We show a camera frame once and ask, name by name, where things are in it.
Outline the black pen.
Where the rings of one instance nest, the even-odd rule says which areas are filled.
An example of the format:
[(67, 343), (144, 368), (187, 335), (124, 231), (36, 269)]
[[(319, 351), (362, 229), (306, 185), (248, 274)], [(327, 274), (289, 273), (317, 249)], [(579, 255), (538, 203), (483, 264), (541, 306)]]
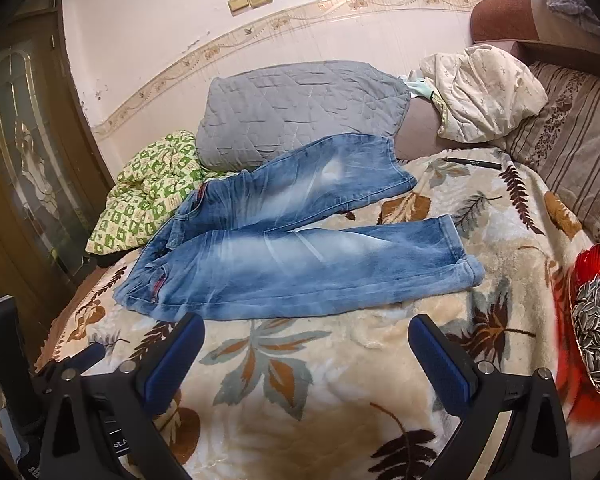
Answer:
[(460, 157), (443, 157), (442, 159), (444, 162), (452, 162), (452, 164), (502, 170), (502, 164), (499, 164), (498, 162), (487, 162), (486, 160)]

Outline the blue denim jeans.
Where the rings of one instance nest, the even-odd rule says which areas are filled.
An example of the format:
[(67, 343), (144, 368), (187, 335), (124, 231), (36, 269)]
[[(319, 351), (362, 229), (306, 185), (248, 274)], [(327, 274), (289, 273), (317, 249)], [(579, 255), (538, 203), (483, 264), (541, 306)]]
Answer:
[(312, 318), (479, 285), (483, 266), (449, 216), (322, 227), (415, 183), (390, 139), (326, 136), (191, 192), (114, 300), (163, 322)]

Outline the brown striped cushion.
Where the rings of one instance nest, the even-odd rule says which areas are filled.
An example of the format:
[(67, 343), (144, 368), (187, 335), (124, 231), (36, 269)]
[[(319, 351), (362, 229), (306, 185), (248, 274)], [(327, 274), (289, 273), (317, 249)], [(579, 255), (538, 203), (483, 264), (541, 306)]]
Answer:
[(548, 101), (494, 142), (534, 170), (600, 243), (600, 77), (534, 62)]

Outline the beige wall switch plate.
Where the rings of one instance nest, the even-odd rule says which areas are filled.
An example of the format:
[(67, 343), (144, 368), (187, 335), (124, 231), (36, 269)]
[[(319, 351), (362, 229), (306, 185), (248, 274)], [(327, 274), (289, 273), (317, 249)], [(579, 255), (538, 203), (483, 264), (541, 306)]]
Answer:
[(237, 14), (247, 9), (257, 9), (260, 6), (266, 6), (273, 0), (228, 0), (227, 5), (231, 14)]

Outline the brown sofa headboard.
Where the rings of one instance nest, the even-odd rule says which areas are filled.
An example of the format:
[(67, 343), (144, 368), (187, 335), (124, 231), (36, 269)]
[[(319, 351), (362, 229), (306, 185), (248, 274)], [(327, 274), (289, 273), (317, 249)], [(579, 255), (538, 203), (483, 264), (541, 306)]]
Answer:
[(525, 63), (544, 62), (600, 77), (600, 36), (547, 9), (546, 0), (482, 0), (471, 11), (475, 44), (493, 44)]

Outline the grey quilted pillow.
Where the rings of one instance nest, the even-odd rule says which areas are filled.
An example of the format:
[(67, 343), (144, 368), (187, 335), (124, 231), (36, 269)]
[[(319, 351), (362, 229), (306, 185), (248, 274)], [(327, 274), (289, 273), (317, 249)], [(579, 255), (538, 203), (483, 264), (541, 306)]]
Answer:
[(274, 65), (211, 81), (196, 133), (202, 164), (254, 169), (338, 133), (395, 136), (411, 101), (405, 82), (367, 63)]

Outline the wooden door with glass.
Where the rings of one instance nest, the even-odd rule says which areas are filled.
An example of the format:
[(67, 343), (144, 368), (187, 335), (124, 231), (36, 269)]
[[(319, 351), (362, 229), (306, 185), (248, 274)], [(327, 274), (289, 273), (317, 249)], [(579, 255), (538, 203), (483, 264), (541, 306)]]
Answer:
[(30, 358), (94, 269), (85, 252), (112, 185), (70, 72), (61, 0), (23, 0), (0, 28), (0, 297)]

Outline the leaf print plush blanket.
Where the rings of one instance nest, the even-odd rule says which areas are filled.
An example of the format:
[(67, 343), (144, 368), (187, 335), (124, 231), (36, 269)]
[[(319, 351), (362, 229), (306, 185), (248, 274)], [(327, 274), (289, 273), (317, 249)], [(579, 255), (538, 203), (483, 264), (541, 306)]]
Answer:
[[(502, 170), (444, 162), (498, 162)], [(578, 217), (500, 148), (413, 160), (412, 192), (324, 221), (327, 229), (448, 214), (486, 269), (467, 292), (329, 318), (211, 322), (158, 429), (196, 479), (418, 479), (452, 436), (407, 343), (419, 313), (505, 373), (549, 368), (570, 448), (600, 445), (600, 396), (568, 318)]]

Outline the red bowl of sunflower seeds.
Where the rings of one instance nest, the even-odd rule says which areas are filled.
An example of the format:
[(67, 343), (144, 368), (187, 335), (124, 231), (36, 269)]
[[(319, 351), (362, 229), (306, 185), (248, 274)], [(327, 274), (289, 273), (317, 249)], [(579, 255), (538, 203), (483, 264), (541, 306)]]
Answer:
[(570, 315), (584, 372), (600, 396), (600, 244), (577, 256), (570, 278)]

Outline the green white patterned blanket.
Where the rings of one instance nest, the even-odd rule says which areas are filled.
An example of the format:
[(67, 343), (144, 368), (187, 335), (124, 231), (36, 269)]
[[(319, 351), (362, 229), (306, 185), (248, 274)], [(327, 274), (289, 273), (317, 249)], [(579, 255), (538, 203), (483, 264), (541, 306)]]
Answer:
[(192, 132), (167, 134), (142, 148), (118, 173), (85, 250), (106, 256), (145, 245), (190, 192), (227, 176), (202, 166)]

